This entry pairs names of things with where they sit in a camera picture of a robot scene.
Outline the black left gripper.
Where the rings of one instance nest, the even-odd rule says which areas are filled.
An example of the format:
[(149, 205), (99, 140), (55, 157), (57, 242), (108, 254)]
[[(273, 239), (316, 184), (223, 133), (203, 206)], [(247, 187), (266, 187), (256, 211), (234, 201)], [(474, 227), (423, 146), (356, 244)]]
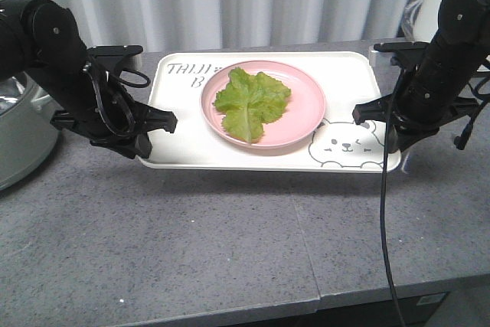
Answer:
[(152, 144), (148, 132), (163, 129), (174, 133), (178, 119), (172, 111), (163, 111), (143, 103), (117, 100), (97, 101), (95, 106), (78, 113), (58, 110), (51, 124), (88, 139), (92, 146), (109, 149), (129, 159), (148, 159)]

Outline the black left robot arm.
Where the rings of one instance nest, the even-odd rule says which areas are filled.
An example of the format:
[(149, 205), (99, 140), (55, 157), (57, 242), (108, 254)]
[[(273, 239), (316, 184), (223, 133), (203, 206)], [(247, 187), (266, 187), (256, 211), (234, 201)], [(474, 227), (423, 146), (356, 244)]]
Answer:
[(1, 77), (26, 73), (59, 105), (51, 118), (90, 144), (129, 159), (147, 159), (149, 133), (173, 133), (177, 118), (133, 99), (135, 83), (120, 74), (139, 75), (130, 65), (140, 45), (87, 47), (70, 9), (51, 0), (1, 2)]

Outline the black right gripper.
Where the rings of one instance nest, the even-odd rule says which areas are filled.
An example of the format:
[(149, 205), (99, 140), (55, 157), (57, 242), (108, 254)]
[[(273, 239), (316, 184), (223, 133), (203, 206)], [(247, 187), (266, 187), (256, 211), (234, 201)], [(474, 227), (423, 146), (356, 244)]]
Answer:
[(392, 96), (383, 96), (366, 103), (356, 104), (352, 117), (356, 125), (367, 120), (392, 125), (390, 138), (397, 138), (396, 147), (401, 152), (417, 142), (434, 136), (441, 126), (474, 113), (478, 103), (474, 98), (456, 97), (449, 105), (437, 106), (421, 101), (394, 103)]

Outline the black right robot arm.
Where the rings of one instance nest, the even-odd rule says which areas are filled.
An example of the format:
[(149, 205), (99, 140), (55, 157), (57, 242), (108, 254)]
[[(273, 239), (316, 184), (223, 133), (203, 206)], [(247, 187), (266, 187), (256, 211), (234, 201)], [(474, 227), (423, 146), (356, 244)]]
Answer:
[(375, 44), (400, 67), (392, 94), (355, 106), (356, 124), (386, 123), (389, 150), (404, 151), (482, 108), (460, 93), (489, 55), (489, 0), (442, 0), (431, 42)]

